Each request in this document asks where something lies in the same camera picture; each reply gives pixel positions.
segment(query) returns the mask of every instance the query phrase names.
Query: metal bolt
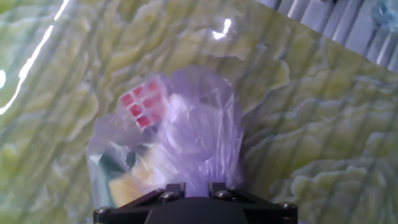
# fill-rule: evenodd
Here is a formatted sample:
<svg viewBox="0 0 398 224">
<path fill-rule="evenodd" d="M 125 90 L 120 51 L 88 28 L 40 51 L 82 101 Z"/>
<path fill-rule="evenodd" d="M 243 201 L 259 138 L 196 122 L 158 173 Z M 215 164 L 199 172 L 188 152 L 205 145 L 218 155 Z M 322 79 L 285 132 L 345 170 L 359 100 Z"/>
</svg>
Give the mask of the metal bolt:
<svg viewBox="0 0 398 224">
<path fill-rule="evenodd" d="M 95 210 L 95 212 L 96 212 L 97 214 L 104 214 L 104 213 L 110 212 L 111 210 L 112 210 L 111 207 L 101 207 L 101 208 Z"/>
<path fill-rule="evenodd" d="M 278 205 L 281 206 L 284 210 L 291 210 L 297 208 L 297 205 L 293 204 L 292 202 L 281 202 Z"/>
<path fill-rule="evenodd" d="M 222 200 L 232 200 L 232 195 L 227 190 L 219 190 L 215 193 L 215 197 Z"/>
<path fill-rule="evenodd" d="M 178 199 L 178 195 L 174 192 L 164 192 L 161 196 L 160 199 L 163 202 L 171 202 L 174 201 L 176 199 Z"/>
</svg>

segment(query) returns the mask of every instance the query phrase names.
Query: red sticker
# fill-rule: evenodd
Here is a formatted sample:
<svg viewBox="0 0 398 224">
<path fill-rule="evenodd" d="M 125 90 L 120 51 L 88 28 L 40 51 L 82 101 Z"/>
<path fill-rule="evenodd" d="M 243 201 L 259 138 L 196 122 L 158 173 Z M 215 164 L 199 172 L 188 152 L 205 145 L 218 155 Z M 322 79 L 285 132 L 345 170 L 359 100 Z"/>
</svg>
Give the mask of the red sticker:
<svg viewBox="0 0 398 224">
<path fill-rule="evenodd" d="M 150 116 L 150 118 L 151 118 L 152 122 L 158 122 L 161 119 L 161 117 L 159 115 L 157 115 L 157 114 L 152 114 Z"/>
<path fill-rule="evenodd" d="M 159 84 L 157 83 L 156 80 L 152 80 L 148 84 L 148 90 L 149 91 L 156 91 L 159 89 Z"/>
<path fill-rule="evenodd" d="M 127 93 L 127 94 L 123 95 L 122 97 L 120 97 L 120 101 L 122 102 L 122 104 L 124 106 L 128 106 L 134 102 L 134 98 L 131 96 L 130 93 Z"/>
<path fill-rule="evenodd" d="M 147 116 L 141 116 L 140 118 L 137 118 L 137 122 L 138 125 L 142 128 L 150 125 L 150 121 Z"/>
<path fill-rule="evenodd" d="M 133 116 L 138 116 L 138 115 L 140 115 L 142 113 L 142 108 L 139 105 L 132 105 L 130 107 L 130 113 Z"/>
<path fill-rule="evenodd" d="M 133 89 L 132 92 L 133 92 L 134 95 L 138 96 L 138 95 L 141 94 L 142 89 L 143 89 L 143 87 L 142 87 L 142 86 L 139 86 L 139 87 Z"/>
<path fill-rule="evenodd" d="M 160 104 L 162 101 L 162 95 L 161 94 L 156 94 L 155 96 L 153 96 L 152 98 L 146 99 L 142 102 L 142 104 L 144 104 L 145 108 L 151 108 L 155 105 Z"/>
</svg>

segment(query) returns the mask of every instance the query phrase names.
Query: plastic bag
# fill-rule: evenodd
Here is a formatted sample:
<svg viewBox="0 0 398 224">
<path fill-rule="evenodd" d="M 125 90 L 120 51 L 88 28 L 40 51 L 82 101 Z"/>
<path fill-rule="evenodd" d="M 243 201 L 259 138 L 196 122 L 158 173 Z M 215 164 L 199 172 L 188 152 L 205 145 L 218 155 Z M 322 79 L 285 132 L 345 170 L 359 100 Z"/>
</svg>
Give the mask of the plastic bag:
<svg viewBox="0 0 398 224">
<path fill-rule="evenodd" d="M 241 109 L 231 84 L 204 67 L 150 75 L 96 120 L 87 150 L 95 207 L 119 207 L 167 184 L 208 196 L 242 182 Z"/>
</svg>

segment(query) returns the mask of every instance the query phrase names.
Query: black plastic mount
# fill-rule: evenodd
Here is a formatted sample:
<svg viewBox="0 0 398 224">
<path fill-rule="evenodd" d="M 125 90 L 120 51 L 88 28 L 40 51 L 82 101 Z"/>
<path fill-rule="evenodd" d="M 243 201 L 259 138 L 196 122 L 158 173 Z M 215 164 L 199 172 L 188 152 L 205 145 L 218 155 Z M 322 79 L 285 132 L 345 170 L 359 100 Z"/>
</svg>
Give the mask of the black plastic mount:
<svg viewBox="0 0 398 224">
<path fill-rule="evenodd" d="M 209 183 L 209 197 L 185 198 L 185 183 L 168 184 L 120 208 L 94 211 L 94 224 L 297 224 L 297 206 L 270 203 L 225 183 Z"/>
</svg>

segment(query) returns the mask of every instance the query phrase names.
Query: rubik's cube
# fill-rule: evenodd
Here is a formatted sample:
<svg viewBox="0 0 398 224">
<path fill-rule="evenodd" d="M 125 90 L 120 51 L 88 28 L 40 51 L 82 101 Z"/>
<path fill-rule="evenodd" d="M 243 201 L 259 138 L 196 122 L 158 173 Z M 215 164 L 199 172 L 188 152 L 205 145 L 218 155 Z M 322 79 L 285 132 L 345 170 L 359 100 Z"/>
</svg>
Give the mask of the rubik's cube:
<svg viewBox="0 0 398 224">
<path fill-rule="evenodd" d="M 151 79 L 123 94 L 119 101 L 125 106 L 137 124 L 144 129 L 159 122 L 164 115 L 164 86 Z"/>
</svg>

